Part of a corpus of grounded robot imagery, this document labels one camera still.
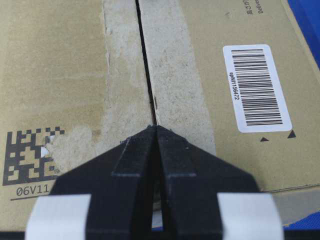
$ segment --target barcode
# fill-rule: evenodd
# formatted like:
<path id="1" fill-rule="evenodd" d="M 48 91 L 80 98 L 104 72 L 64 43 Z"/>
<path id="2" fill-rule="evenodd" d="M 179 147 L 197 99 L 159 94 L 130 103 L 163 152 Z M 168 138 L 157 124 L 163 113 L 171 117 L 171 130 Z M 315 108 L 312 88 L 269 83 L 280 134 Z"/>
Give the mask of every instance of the barcode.
<path id="1" fill-rule="evenodd" d="M 239 131 L 262 133 L 291 130 L 289 112 L 270 47 L 266 44 L 225 46 L 223 55 Z"/>
<path id="2" fill-rule="evenodd" d="M 231 53 L 246 125 L 283 124 L 264 50 Z"/>

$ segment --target black triangle mark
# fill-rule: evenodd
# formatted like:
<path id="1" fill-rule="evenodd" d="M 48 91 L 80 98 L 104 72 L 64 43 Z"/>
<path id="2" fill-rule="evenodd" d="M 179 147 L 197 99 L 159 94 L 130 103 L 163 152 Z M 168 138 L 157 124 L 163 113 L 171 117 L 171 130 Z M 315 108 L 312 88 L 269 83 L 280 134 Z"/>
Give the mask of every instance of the black triangle mark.
<path id="1" fill-rule="evenodd" d="M 288 136 L 288 139 L 296 138 L 295 132 L 292 130 Z"/>
<path id="2" fill-rule="evenodd" d="M 269 141 L 268 139 L 266 139 L 265 137 L 261 138 L 260 142 L 267 142 Z"/>

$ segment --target torn cardboard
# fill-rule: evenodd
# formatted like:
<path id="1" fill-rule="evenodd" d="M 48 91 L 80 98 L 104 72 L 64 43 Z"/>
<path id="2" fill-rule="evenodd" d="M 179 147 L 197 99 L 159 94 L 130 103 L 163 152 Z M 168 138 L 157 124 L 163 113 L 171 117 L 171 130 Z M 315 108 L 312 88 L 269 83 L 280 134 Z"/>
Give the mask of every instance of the torn cardboard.
<path id="1" fill-rule="evenodd" d="M 253 174 L 262 191 L 320 184 L 320 84 L 281 1 L 141 0 L 140 7 L 164 127 Z M 223 55 L 235 45 L 270 47 L 295 137 L 291 129 L 238 130 Z"/>
<path id="2" fill-rule="evenodd" d="M 0 231 L 24 231 L 58 175 L 152 117 L 135 1 L 0 5 Z"/>

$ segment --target white tape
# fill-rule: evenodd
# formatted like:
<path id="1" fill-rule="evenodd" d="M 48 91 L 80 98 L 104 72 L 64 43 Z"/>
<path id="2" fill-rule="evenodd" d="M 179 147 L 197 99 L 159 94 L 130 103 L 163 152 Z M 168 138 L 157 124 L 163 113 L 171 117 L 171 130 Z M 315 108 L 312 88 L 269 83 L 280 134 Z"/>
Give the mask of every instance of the white tape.
<path id="1" fill-rule="evenodd" d="M 26 240 L 85 240 L 91 195 L 38 197 L 26 226 Z"/>
<path id="2" fill-rule="evenodd" d="M 223 240 L 283 240 L 284 231 L 269 193 L 218 193 Z"/>

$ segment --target packing tape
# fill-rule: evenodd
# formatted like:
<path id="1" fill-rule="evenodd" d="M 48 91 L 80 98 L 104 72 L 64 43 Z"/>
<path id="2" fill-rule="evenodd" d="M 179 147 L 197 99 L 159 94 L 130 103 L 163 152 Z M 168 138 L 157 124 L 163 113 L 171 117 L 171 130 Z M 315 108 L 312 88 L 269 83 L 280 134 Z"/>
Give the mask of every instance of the packing tape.
<path id="1" fill-rule="evenodd" d="M 283 240 L 281 219 L 269 193 L 217 194 L 223 240 Z"/>
<path id="2" fill-rule="evenodd" d="M 85 240 L 91 194 L 38 197 L 25 240 Z"/>

